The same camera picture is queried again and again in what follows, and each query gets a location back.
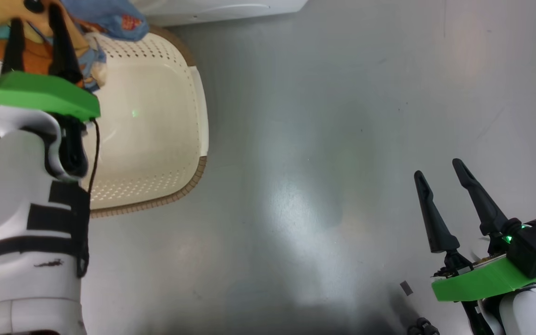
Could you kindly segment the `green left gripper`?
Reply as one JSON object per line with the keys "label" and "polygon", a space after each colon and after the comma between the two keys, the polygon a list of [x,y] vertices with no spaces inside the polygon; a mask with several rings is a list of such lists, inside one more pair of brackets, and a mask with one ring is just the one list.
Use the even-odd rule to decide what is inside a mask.
{"label": "green left gripper", "polygon": [[81,122],[96,119],[101,116],[98,98],[75,85],[83,76],[61,7],[49,5],[48,15],[53,32],[48,73],[53,76],[24,72],[24,25],[21,18],[11,19],[0,76],[0,106],[72,116]]}

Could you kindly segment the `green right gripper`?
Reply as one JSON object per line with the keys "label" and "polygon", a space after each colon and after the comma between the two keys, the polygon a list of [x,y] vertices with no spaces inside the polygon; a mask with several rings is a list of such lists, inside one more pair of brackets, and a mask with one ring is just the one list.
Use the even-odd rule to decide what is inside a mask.
{"label": "green right gripper", "polygon": [[[461,159],[453,159],[452,165],[461,186],[468,191],[474,204],[482,235],[502,233],[504,224],[509,221],[504,212]],[[510,293],[536,282],[536,275],[529,277],[524,274],[505,254],[494,256],[479,265],[470,263],[458,253],[460,242],[445,225],[434,204],[433,191],[421,170],[415,171],[414,181],[430,252],[447,253],[447,266],[440,269],[431,284],[438,301],[478,301]]]}

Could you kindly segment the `cream garment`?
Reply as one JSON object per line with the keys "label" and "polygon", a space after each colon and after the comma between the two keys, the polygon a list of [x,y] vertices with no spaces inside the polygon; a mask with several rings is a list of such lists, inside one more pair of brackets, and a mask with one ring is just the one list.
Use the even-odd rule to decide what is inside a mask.
{"label": "cream garment", "polygon": [[87,51],[87,65],[83,71],[84,79],[87,82],[95,82],[98,87],[104,86],[107,81],[107,56],[100,44],[101,36],[94,32],[85,34],[89,51]]}

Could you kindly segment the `blue and orange garment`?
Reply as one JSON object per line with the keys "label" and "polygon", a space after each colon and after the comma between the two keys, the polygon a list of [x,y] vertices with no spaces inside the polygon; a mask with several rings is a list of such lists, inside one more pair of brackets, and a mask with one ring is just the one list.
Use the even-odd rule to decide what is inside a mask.
{"label": "blue and orange garment", "polygon": [[83,76],[77,85],[92,93],[102,87],[84,79],[89,51],[85,34],[94,32],[113,40],[139,41],[149,32],[145,16],[130,0],[0,0],[0,64],[8,41],[10,21],[21,18],[25,38],[24,71],[49,75],[53,59],[49,5],[59,5],[62,9]]}

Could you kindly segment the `cream perforated laundry basket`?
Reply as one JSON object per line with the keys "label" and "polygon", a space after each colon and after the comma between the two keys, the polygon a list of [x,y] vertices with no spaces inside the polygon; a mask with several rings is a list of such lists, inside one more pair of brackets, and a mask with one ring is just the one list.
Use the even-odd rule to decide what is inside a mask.
{"label": "cream perforated laundry basket", "polygon": [[106,84],[93,93],[101,115],[83,146],[93,181],[91,218],[126,214],[185,196],[208,151],[206,99],[199,72],[166,32],[142,40],[100,37]]}

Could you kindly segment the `white washing machine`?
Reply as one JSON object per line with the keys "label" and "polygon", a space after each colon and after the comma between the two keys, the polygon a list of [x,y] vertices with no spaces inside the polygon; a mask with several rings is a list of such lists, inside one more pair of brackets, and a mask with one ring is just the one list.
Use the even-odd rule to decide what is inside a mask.
{"label": "white washing machine", "polygon": [[308,0],[130,0],[151,25],[183,26],[296,13]]}

